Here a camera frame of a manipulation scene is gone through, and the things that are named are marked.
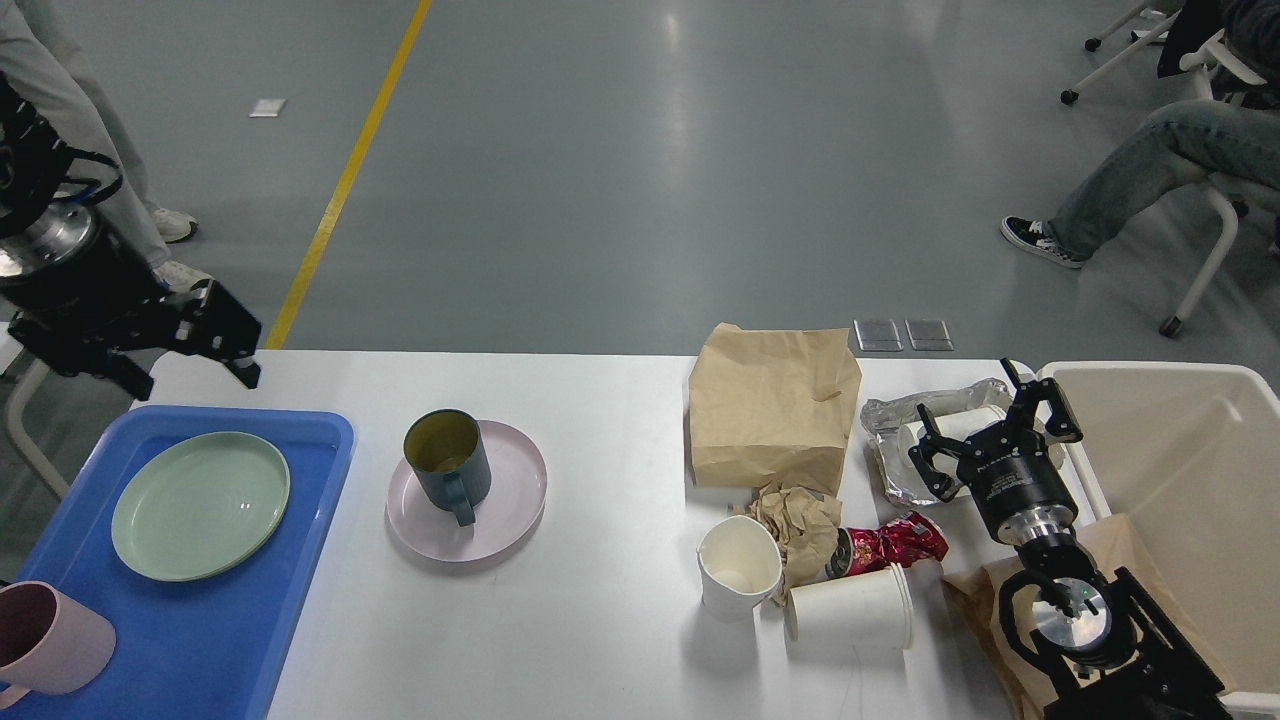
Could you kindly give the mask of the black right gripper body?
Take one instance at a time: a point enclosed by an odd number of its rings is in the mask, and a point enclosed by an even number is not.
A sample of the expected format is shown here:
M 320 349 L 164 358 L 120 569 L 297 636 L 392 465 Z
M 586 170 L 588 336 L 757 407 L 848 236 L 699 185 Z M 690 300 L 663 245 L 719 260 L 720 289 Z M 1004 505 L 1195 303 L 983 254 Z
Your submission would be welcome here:
M 992 541 L 1023 546 L 1071 532 L 1078 506 L 1044 450 L 963 460 L 963 479 Z

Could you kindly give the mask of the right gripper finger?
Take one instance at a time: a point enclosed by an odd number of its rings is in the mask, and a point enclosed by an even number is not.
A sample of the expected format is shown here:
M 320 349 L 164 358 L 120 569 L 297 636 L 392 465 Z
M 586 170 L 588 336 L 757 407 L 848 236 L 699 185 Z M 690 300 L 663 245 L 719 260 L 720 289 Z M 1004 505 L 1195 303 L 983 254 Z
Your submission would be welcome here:
M 1084 434 L 1056 379 L 1032 377 L 1025 380 L 1009 357 L 1002 357 L 1000 364 L 1015 388 L 1012 402 L 1000 423 L 1001 448 L 1048 448 L 1083 439 Z
M 923 436 L 910 447 L 908 457 L 923 479 L 925 488 L 940 502 L 950 502 L 960 488 L 970 482 L 974 468 L 984 457 L 977 434 L 991 425 L 991 415 L 986 410 L 977 415 L 974 411 L 960 413 L 957 416 L 961 418 L 961 421 L 955 427 L 970 433 L 963 439 L 957 439 L 943 433 L 940 421 L 924 404 L 916 405 L 916 414 L 922 421 Z M 954 459 L 955 469 L 938 469 L 934 460 L 940 455 Z

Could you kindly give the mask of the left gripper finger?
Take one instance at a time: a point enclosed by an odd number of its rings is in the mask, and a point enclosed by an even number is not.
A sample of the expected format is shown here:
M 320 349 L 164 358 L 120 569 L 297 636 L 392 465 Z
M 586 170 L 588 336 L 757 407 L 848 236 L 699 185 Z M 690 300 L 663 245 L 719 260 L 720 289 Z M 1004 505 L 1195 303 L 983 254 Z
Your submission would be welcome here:
M 138 401 L 150 400 L 154 378 L 134 360 L 124 354 L 108 350 L 96 363 L 95 375 L 119 386 Z
M 165 307 L 177 318 L 170 350 L 218 361 L 246 388 L 259 387 L 255 354 L 262 325 L 229 290 L 218 281 L 198 281 L 165 297 Z

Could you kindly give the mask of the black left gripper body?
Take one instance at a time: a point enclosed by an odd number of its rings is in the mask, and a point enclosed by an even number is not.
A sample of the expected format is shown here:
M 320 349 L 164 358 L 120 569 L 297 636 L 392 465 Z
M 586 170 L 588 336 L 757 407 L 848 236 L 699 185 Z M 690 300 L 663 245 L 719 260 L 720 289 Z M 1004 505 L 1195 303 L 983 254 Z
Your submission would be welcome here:
M 52 205 L 3 240 L 3 297 L 18 309 L 10 332 L 65 375 L 95 375 L 108 350 L 170 350 L 170 295 L 92 208 Z

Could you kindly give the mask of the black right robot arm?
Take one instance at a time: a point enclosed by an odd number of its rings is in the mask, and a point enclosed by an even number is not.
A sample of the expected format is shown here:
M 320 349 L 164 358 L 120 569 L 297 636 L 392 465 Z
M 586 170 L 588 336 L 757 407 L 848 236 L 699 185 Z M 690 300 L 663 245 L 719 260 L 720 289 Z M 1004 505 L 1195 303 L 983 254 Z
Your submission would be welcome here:
M 908 456 L 936 498 L 968 488 L 991 539 L 1016 551 L 996 610 L 1011 651 L 1055 689 L 1044 716 L 1228 717 L 1222 682 L 1151 593 L 1125 568 L 1107 579 L 1078 541 L 1050 446 L 1083 434 L 1059 383 L 1001 364 L 1015 389 L 1004 419 L 954 438 L 918 404 L 923 434 Z

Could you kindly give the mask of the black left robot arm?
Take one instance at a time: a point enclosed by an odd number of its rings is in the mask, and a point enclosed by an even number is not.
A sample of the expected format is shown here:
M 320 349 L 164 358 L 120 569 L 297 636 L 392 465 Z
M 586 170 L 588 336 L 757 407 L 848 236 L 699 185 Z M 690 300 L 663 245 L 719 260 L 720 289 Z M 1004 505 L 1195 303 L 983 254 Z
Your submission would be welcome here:
M 131 352 L 166 348 L 220 363 L 256 388 L 260 322 L 219 282 L 155 269 L 99 205 L 123 183 L 111 158 L 64 142 L 3 86 L 1 288 L 10 334 L 60 375 L 108 379 L 137 400 L 154 379 Z

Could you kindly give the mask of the brown paper under arm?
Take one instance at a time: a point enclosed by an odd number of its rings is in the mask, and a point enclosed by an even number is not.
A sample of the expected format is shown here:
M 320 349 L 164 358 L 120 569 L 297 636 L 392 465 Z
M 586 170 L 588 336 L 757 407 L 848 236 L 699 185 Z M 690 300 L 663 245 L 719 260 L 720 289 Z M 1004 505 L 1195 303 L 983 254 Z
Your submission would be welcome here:
M 1172 574 L 1161 571 L 1151 548 L 1133 527 L 1125 512 L 1115 514 L 1083 527 L 1079 538 L 1108 579 L 1115 568 L 1128 568 L 1152 594 L 1156 603 L 1170 616 L 1199 656 L 1222 680 L 1226 692 L 1239 691 L 1238 678 L 1219 652 L 1225 646 L 1204 634 L 1207 625 L 1187 612 L 1185 605 L 1172 592 Z M 943 593 L 948 605 L 957 611 L 979 647 L 989 660 L 998 682 L 1004 687 L 1015 719 L 1042 719 L 1043 707 L 1056 698 L 1050 679 L 1028 662 L 1016 659 L 1009 643 L 998 639 L 996 591 L 1021 564 L 1006 556 L 966 571 L 943 577 Z

